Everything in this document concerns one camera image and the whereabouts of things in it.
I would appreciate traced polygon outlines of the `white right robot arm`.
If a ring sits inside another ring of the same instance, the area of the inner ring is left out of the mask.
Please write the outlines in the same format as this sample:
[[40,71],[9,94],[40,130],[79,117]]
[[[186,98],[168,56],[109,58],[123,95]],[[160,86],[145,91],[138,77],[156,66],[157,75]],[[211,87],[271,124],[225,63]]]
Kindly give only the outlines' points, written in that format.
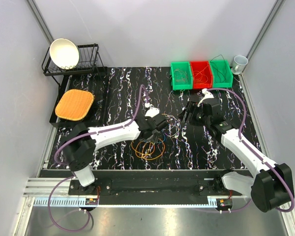
[[249,170],[244,176],[235,171],[226,171],[213,183],[214,191],[224,195],[232,190],[252,200],[262,212],[290,203],[295,207],[295,194],[291,168],[277,164],[252,145],[229,120],[222,115],[219,101],[211,93],[199,102],[189,101],[178,115],[182,122],[204,126],[210,136],[230,150]]

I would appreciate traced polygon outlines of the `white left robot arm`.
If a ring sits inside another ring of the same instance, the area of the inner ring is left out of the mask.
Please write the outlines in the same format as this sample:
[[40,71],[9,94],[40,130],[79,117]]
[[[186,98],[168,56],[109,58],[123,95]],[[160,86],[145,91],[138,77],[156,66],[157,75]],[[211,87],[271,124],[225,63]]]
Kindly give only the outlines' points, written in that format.
[[156,114],[105,127],[77,126],[64,141],[62,153],[70,171],[78,178],[79,189],[90,195],[96,190],[95,176],[89,166],[94,151],[123,141],[152,141],[168,125],[164,115]]

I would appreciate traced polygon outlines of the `orange woven basket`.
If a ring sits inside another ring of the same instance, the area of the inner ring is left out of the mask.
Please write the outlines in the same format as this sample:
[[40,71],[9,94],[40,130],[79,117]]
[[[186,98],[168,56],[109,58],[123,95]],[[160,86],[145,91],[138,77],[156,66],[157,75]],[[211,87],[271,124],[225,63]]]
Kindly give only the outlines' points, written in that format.
[[94,99],[89,91],[70,89],[63,94],[55,108],[55,114],[58,118],[80,121],[88,114]]

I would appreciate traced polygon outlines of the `light blue mug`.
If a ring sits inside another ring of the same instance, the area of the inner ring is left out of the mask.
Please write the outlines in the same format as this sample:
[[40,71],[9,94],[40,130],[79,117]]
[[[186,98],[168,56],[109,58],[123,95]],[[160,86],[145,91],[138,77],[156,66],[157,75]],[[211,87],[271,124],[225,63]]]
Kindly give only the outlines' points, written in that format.
[[243,55],[237,55],[234,57],[231,71],[234,75],[239,75],[243,72],[244,68],[248,64],[249,60]]

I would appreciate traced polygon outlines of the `right green plastic bin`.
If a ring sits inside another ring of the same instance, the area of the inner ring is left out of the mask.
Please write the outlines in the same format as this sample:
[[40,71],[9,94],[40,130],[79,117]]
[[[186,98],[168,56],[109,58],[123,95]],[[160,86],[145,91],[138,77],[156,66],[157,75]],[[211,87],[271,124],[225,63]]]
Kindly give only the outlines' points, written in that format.
[[211,60],[209,62],[213,75],[213,88],[231,88],[233,86],[233,74],[227,60]]

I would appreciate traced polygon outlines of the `left green plastic bin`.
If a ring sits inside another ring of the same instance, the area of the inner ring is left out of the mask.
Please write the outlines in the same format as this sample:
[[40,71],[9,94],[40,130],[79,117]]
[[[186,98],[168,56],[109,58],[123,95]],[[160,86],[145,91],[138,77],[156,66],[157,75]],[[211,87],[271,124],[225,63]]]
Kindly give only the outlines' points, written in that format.
[[171,62],[170,75],[172,77],[173,90],[186,90],[193,88],[193,76],[190,62]]

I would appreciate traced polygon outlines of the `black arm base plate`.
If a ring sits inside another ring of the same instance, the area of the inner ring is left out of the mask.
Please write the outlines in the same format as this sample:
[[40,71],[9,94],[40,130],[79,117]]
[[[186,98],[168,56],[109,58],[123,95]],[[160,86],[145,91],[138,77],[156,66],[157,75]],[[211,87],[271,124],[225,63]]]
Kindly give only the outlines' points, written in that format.
[[223,170],[93,171],[94,183],[83,187],[73,179],[68,194],[87,197],[99,194],[100,204],[108,206],[203,206],[208,204],[207,197],[239,196],[215,182],[223,173]]

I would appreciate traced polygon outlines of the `white bowl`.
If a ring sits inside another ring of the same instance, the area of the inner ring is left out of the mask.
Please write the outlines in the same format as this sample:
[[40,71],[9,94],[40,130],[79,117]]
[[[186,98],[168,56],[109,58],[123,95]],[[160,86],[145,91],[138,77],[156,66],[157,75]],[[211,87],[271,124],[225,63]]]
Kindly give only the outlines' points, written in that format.
[[49,54],[53,63],[61,69],[73,69],[80,59],[78,47],[64,38],[56,39],[51,43]]

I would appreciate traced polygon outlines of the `green plastic bin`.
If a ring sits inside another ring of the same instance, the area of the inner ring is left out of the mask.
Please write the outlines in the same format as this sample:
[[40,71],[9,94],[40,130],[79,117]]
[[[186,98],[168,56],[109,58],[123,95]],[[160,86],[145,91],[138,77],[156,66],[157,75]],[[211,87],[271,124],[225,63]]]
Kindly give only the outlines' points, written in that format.
[[233,86],[233,74],[227,60],[211,60],[209,62],[213,75],[213,88],[231,88]]
[[193,88],[193,76],[190,62],[171,62],[170,75],[172,77],[173,90],[186,90]]

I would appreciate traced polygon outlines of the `black marble pattern mat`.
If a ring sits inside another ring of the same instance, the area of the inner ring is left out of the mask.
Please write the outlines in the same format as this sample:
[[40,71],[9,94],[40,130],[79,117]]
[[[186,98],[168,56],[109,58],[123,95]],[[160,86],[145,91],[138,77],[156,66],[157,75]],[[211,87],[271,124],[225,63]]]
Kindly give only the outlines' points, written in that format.
[[218,144],[205,128],[181,124],[182,112],[190,95],[199,90],[174,91],[168,67],[113,67],[108,71],[109,98],[104,125],[117,124],[133,117],[144,85],[142,101],[149,101],[167,115],[169,126],[162,140],[154,145],[121,142],[93,154],[94,170],[195,170],[244,169],[244,164]]

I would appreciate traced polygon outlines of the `red plastic bin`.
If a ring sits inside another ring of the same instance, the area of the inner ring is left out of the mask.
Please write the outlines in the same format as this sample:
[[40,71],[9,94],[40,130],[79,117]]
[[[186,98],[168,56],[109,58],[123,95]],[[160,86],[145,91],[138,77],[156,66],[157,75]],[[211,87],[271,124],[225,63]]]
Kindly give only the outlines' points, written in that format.
[[193,76],[193,89],[212,88],[213,75],[209,61],[191,61],[190,67]]

